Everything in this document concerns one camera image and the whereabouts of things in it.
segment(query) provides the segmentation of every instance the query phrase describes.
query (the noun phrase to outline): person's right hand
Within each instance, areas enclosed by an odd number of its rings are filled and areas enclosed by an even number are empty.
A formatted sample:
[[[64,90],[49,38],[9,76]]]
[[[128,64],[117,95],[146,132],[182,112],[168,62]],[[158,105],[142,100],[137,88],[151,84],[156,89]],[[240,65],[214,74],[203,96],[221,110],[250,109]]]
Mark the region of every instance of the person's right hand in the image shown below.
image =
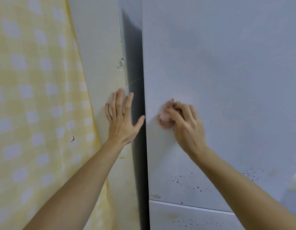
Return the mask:
[[[181,109],[183,117],[178,111],[169,108],[166,111],[171,119],[175,121],[175,138],[180,147],[196,163],[208,149],[205,140],[204,126],[192,105],[179,103],[175,109]]]

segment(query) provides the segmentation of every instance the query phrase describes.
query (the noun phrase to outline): pinky finger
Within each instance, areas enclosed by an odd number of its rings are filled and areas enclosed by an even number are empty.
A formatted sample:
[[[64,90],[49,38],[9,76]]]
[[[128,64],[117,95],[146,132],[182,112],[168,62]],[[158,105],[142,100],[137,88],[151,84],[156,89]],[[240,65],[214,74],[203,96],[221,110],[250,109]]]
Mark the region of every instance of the pinky finger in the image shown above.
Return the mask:
[[[112,121],[112,116],[109,111],[109,104],[108,103],[105,104],[105,116],[107,117],[109,122]]]

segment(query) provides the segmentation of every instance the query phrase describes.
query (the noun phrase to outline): yellow checkered curtain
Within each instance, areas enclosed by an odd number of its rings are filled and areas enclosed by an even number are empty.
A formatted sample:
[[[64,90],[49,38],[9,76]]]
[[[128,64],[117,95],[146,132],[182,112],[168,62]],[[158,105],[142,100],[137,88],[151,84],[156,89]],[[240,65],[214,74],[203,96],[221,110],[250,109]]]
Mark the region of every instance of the yellow checkered curtain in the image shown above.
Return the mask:
[[[99,147],[66,0],[0,0],[0,229],[22,229]],[[85,229],[115,228],[106,182]]]

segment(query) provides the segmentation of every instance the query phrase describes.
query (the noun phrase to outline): pink cloth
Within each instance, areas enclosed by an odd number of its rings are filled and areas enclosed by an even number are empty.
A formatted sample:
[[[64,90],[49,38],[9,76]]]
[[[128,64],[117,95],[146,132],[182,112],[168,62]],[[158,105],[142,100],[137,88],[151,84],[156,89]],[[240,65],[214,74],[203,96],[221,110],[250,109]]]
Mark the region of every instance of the pink cloth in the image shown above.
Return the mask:
[[[157,117],[158,124],[163,128],[163,129],[171,129],[175,125],[175,121],[170,118],[169,113],[166,111],[168,108],[173,108],[175,109],[176,105],[179,102],[174,100],[173,98],[169,100],[168,102],[165,103],[164,107],[162,108],[160,114]],[[179,109],[177,110],[180,115],[183,117],[182,111]]]

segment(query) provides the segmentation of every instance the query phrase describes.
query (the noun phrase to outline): yellow and white checkered cloth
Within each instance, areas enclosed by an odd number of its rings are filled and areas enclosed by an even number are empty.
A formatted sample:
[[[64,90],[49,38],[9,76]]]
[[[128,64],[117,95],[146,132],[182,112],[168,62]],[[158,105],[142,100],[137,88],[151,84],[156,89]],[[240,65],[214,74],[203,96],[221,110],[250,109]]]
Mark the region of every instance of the yellow and white checkered cloth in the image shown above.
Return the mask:
[[[0,0],[0,229],[22,229],[99,147],[67,2]],[[106,182],[85,229],[116,228],[108,197]]]

